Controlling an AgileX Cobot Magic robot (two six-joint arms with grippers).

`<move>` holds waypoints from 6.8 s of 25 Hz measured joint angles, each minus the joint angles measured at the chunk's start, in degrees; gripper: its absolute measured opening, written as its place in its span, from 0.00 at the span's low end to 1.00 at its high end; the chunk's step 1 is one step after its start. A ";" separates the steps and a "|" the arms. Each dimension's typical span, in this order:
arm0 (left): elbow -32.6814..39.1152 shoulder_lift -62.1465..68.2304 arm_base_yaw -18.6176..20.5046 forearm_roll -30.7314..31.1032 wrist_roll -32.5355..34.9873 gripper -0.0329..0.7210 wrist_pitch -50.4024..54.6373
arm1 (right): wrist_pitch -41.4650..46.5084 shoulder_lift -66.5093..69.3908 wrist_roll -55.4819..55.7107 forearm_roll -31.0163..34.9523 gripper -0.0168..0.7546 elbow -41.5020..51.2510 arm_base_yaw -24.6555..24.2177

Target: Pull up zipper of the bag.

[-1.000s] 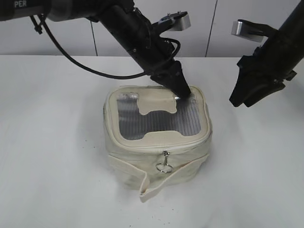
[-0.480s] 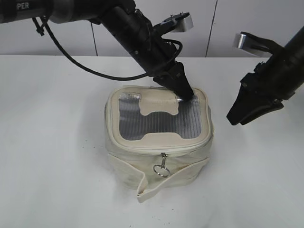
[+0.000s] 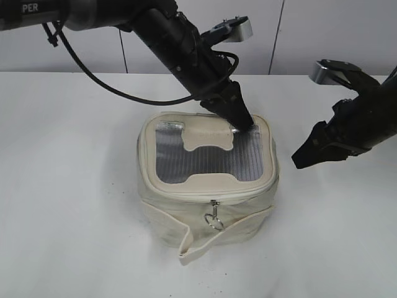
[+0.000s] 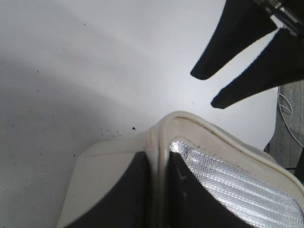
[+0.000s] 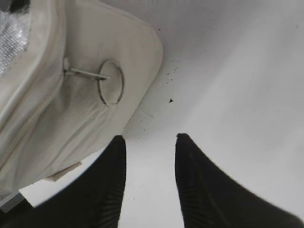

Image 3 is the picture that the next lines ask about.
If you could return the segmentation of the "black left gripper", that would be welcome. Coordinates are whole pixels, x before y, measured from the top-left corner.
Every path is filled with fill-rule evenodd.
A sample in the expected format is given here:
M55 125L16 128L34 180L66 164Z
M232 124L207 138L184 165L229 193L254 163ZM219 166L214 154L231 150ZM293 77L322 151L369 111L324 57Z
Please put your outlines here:
M202 48L190 55L161 54L161 63L190 92L189 96L175 102L200 101L204 109L225 119L234 128L250 129L254 121L243 101L240 85L236 81L228 82L236 69L236 63L230 59L235 60L236 55Z

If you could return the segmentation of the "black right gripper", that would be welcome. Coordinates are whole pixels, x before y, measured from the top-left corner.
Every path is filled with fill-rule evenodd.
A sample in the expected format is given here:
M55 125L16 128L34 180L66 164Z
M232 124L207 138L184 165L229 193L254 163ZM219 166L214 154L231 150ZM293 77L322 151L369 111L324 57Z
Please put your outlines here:
M375 126L369 122L373 113L355 110L352 99L343 99L333 105L334 115L327 123L314 125L309 137L292 155L297 169L304 169L325 162L345 161L359 156L381 142Z

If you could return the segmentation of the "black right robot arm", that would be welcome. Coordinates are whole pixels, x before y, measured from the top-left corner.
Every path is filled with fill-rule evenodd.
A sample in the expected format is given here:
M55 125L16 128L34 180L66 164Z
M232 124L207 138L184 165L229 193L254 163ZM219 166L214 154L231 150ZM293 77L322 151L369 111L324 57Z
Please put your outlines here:
M318 65L325 76L358 96L338 101L331 120L314 125L292 155L298 169L359 156L396 135L396 71L380 83L349 63L321 60Z

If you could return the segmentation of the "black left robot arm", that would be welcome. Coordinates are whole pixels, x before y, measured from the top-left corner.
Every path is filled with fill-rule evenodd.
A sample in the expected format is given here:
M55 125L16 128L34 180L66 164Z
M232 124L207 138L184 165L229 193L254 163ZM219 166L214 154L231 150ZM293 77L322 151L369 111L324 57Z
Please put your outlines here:
M248 17L226 19L200 33L175 1L2 1L1 30L41 25L48 41L71 45L63 29L116 27L134 32L189 92L173 104L198 101L206 110L247 131L253 119L241 88L231 79L239 59L216 51L221 42L241 42L252 34Z

